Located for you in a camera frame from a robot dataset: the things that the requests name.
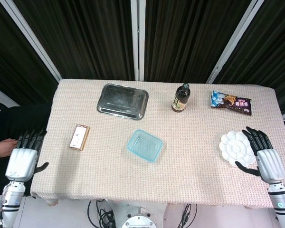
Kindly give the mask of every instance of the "brown bottle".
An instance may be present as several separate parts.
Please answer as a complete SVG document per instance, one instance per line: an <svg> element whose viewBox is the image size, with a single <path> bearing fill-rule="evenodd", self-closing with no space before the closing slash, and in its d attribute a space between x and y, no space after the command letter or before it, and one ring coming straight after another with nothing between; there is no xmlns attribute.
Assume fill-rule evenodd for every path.
<svg viewBox="0 0 285 228"><path fill-rule="evenodd" d="M175 93L175 98L172 102L172 110L180 113L184 110L186 103L190 96L189 84L184 83L182 86L178 87Z"/></svg>

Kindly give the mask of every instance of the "small box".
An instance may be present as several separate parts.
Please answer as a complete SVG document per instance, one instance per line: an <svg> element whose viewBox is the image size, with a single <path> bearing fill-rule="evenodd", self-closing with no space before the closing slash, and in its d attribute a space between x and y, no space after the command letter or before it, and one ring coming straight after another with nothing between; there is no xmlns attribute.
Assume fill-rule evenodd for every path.
<svg viewBox="0 0 285 228"><path fill-rule="evenodd" d="M89 126L77 124L74 130L71 143L70 143L70 147L72 149L82 151L85 146L85 142L86 142L86 138L89 133L89 130L90 130Z"/></svg>
<svg viewBox="0 0 285 228"><path fill-rule="evenodd" d="M147 132L136 130L130 139L127 148L132 153L155 163L163 146L163 141Z"/></svg>

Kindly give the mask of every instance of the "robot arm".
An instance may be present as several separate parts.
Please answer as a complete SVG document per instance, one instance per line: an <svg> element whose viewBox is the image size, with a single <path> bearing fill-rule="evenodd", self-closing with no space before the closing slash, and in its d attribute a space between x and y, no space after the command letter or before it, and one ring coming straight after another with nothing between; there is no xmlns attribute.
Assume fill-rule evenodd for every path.
<svg viewBox="0 0 285 228"><path fill-rule="evenodd" d="M20 136L16 149L13 150L6 169L10 183L4 187L0 199L0 228L12 228L25 192L24 182L30 180L34 173L44 170L48 162L36 168L38 155L45 132L34 131Z"/></svg>
<svg viewBox="0 0 285 228"><path fill-rule="evenodd" d="M285 169L278 152L273 149L268 136L262 131L247 127L244 135L250 141L251 148L256 156L257 170L247 169L236 161L236 165L244 172L261 177L269 184L268 195L274 206L281 228L285 228Z"/></svg>

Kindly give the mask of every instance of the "plastic palette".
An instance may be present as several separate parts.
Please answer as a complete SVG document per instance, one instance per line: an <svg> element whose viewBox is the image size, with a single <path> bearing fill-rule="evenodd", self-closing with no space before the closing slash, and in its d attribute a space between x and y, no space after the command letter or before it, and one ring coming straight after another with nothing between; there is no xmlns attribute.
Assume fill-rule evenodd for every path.
<svg viewBox="0 0 285 228"><path fill-rule="evenodd" d="M222 151L222 156L229 161L230 165L237 166L236 161L243 166L253 164L256 157L253 154L248 138L242 132L228 132L221 137L219 148Z"/></svg>
<svg viewBox="0 0 285 228"><path fill-rule="evenodd" d="M155 163L163 141L145 131L136 130L128 143L128 150L148 162Z"/></svg>

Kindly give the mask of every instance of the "chocolate snack package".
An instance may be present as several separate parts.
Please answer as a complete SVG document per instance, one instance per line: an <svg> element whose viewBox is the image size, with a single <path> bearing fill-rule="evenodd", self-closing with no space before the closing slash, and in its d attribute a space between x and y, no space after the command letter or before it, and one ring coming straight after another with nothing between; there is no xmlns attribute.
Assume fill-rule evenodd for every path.
<svg viewBox="0 0 285 228"><path fill-rule="evenodd" d="M250 100L248 98L213 91L211 95L211 107L228 108L242 114L251 115Z"/></svg>

